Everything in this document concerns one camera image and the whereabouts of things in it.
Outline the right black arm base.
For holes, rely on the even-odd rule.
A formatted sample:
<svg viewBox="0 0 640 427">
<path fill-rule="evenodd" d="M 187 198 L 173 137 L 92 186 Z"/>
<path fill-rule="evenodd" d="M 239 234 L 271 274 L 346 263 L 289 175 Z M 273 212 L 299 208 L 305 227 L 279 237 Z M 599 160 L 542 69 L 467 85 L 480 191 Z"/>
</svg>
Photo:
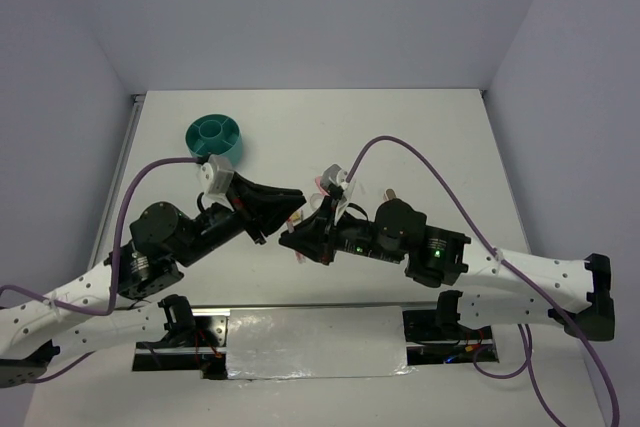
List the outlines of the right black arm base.
<svg viewBox="0 0 640 427">
<path fill-rule="evenodd" d="M 402 316 L 409 366 L 471 364 L 474 356 L 498 362 L 490 327 L 445 329 L 436 324 L 434 310 L 404 310 Z"/>
</svg>

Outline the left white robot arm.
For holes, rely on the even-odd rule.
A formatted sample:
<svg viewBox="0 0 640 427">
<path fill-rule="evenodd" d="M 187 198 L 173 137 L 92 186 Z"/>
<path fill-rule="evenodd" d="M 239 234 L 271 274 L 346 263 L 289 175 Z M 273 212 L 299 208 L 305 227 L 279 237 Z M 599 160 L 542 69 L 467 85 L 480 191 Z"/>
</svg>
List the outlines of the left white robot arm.
<svg viewBox="0 0 640 427">
<path fill-rule="evenodd" d="M 268 187 L 234 175 L 223 204 L 191 218 L 160 201 L 131 223 L 131 238 L 85 274 L 44 295 L 1 312 L 1 385 L 51 380 L 49 365 L 75 362 L 112 346 L 182 346 L 201 332 L 188 299 L 152 296 L 175 285 L 189 267 L 246 233 L 256 244 L 284 226 L 305 203 L 298 189 Z"/>
</svg>

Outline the pink pen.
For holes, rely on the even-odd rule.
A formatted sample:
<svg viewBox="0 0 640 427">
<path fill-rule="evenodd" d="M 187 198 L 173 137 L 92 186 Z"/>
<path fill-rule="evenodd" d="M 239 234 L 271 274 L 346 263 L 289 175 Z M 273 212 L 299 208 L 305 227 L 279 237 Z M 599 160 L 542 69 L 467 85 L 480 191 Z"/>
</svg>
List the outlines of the pink pen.
<svg viewBox="0 0 640 427">
<path fill-rule="evenodd" d="M 287 228 L 287 232 L 288 232 L 288 233 L 293 233 L 293 232 L 294 232 L 294 229 L 295 229 L 295 226 L 296 226 L 298 223 L 300 223 L 300 222 L 293 222 L 293 221 L 291 220 L 291 216 L 288 218 L 288 220 L 287 220 L 287 222 L 286 222 L 286 228 Z M 300 254 L 300 253 L 299 253 L 299 252 L 297 252 L 297 251 L 295 251 L 295 252 L 294 252 L 294 254 L 295 254 L 296 260 L 297 260 L 297 262 L 298 262 L 299 264 L 303 264 L 303 263 L 305 262 L 305 257 L 304 257 L 302 254 Z"/>
</svg>

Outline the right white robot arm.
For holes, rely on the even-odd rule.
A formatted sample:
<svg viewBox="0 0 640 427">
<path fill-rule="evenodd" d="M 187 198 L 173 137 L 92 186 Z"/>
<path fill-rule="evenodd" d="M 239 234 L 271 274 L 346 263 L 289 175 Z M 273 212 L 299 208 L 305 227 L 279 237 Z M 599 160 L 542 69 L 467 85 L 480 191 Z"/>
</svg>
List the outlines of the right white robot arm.
<svg viewBox="0 0 640 427">
<path fill-rule="evenodd" d="M 602 254 L 568 261 L 489 250 L 464 233 L 428 225 L 425 214 L 400 199 L 364 220 L 324 198 L 279 242 L 323 265 L 337 253 L 403 263 L 406 277 L 438 289 L 435 327 L 446 338 L 513 324 L 557 326 L 595 342 L 615 335 L 611 264 Z"/>
</svg>

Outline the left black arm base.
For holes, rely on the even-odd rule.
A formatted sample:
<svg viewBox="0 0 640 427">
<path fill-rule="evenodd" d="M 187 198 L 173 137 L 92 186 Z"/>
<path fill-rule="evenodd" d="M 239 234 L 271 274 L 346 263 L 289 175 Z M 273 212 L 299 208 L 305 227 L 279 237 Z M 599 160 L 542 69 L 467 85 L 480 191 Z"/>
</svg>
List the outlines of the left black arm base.
<svg viewBox="0 0 640 427">
<path fill-rule="evenodd" d="M 229 315 L 197 315 L 196 329 L 183 340 L 138 342 L 131 370 L 137 373 L 188 372 L 201 379 L 227 380 Z"/>
</svg>

